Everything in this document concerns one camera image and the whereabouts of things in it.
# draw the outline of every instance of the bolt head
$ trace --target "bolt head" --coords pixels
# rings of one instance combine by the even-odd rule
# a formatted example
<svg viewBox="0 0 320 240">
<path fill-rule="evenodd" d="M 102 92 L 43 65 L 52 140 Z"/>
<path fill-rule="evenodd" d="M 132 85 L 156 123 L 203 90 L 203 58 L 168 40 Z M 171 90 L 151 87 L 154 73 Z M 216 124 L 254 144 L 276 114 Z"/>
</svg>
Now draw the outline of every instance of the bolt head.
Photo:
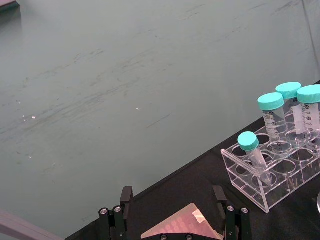
<svg viewBox="0 0 320 240">
<path fill-rule="evenodd" d="M 247 214 L 249 211 L 248 209 L 246 209 L 245 207 L 244 208 L 241 208 L 241 211 L 244 213 L 244 214 Z"/>
<path fill-rule="evenodd" d="M 192 239 L 193 239 L 193 237 L 192 237 L 190 234 L 187 234 L 187 235 L 185 236 L 185 238 L 186 238 L 186 240 L 192 240 Z"/>
<path fill-rule="evenodd" d="M 230 212 L 233 212 L 235 210 L 233 206 L 228 206 L 226 209 L 228 209 Z"/>
<path fill-rule="evenodd" d="M 116 213 L 119 213 L 119 212 L 121 211 L 121 207 L 117 206 L 117 207 L 114 209 L 114 211 L 115 211 Z"/>
<path fill-rule="evenodd" d="M 102 210 L 100 211 L 100 214 L 105 215 L 107 212 L 108 212 L 107 209 L 102 209 Z"/>
</svg>

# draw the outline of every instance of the teal screw cap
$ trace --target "teal screw cap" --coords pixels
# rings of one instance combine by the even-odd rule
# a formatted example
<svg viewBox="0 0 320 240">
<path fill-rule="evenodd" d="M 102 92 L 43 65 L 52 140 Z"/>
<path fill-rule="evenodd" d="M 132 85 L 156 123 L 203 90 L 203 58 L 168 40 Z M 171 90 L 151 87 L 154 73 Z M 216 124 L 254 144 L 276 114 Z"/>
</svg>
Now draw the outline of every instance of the teal screw cap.
<svg viewBox="0 0 320 240">
<path fill-rule="evenodd" d="M 297 97 L 297 91 L 302 87 L 300 82 L 292 81 L 280 84 L 275 88 L 277 93 L 281 93 L 284 99 Z"/>
<path fill-rule="evenodd" d="M 252 131 L 245 131 L 238 136 L 240 148 L 244 151 L 252 151 L 259 145 L 257 136 Z"/>
<path fill-rule="evenodd" d="M 310 85 L 300 88 L 297 92 L 298 101 L 303 104 L 320 102 L 320 85 Z"/>
<path fill-rule="evenodd" d="M 279 92 L 267 93 L 258 98 L 258 106 L 262 111 L 278 109 L 284 104 L 284 97 Z"/>
</svg>

